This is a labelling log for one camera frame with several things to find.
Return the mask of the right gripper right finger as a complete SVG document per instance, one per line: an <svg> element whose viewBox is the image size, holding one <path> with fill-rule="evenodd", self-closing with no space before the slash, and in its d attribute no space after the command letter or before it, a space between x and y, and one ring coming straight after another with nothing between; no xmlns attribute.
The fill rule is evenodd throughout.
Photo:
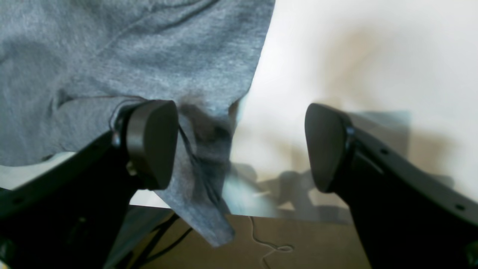
<svg viewBox="0 0 478 269"><path fill-rule="evenodd" d="M316 187L348 205L373 269L476 269L477 203L437 182L344 112L312 103L304 130Z"/></svg>

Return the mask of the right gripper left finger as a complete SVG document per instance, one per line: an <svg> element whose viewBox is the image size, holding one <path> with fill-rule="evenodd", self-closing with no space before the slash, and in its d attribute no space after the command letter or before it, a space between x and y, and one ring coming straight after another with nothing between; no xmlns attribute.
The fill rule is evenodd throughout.
<svg viewBox="0 0 478 269"><path fill-rule="evenodd" d="M179 132L175 102L127 108L73 157L1 193L1 261L11 269L102 269L139 189L164 190Z"/></svg>

